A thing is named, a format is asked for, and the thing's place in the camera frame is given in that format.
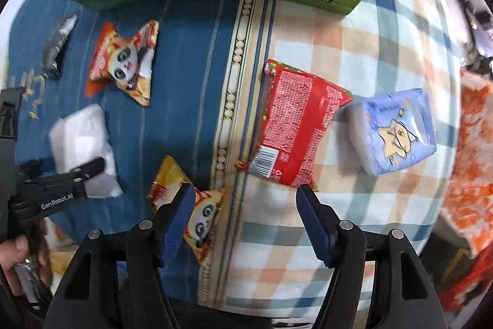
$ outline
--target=snack bag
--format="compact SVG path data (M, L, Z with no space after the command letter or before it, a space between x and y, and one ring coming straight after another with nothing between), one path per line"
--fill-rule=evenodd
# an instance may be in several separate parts
M371 175L410 167L436 151L430 102L420 88L354 102L348 124L361 164Z
M50 251L51 272L54 275L63 275L78 246L50 218L46 217L43 225L46 230L44 238Z
M85 95L91 97L112 79L143 106L150 105L151 74L159 22L147 22L132 38L123 38L106 22L99 36Z
M152 210L156 212L160 206L169 204L183 183L192 182L178 163L167 155L147 196L151 200ZM195 189L195 207L183 238L199 263L203 263L209 254L210 230L219 220L222 200L228 192L228 188L212 191Z
M347 90L313 74L269 60L257 146L250 164L236 167L281 184L314 187L315 152Z

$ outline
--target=cartoon star character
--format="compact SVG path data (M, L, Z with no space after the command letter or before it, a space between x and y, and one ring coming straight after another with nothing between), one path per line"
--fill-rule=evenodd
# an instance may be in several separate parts
M398 164L395 156L406 158L411 151L411 143L418 140L403 123L394 119L391 120L389 127L378 127L378 134L384 141L384 155L393 165Z

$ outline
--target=orange package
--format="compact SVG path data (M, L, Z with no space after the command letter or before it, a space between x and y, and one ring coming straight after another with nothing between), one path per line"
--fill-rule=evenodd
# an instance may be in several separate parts
M493 243L493 83L462 70L460 85L457 153L440 215L474 258Z
M113 80L120 90L143 106L150 105L152 60L159 22L147 22L129 39L106 22L91 60L85 95L91 97Z

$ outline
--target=red snack package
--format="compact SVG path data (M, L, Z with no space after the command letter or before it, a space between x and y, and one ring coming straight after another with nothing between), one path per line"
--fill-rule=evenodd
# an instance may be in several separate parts
M321 77L269 60L265 112L250 164L237 167L288 186L314 187L316 149L339 107L352 101L347 90Z
M123 38L105 23L91 61L85 95L91 97L112 79L143 106L150 105L152 60L159 22L151 20L133 38Z

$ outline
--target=panda cartoon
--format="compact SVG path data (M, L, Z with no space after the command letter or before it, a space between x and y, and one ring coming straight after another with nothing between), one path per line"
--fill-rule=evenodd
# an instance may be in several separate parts
M211 198L203 198L195 204L187 227L191 238L200 241L208 235L216 209L215 202Z
M128 83L137 72L139 57L134 43L116 49L109 60L109 73L117 83Z

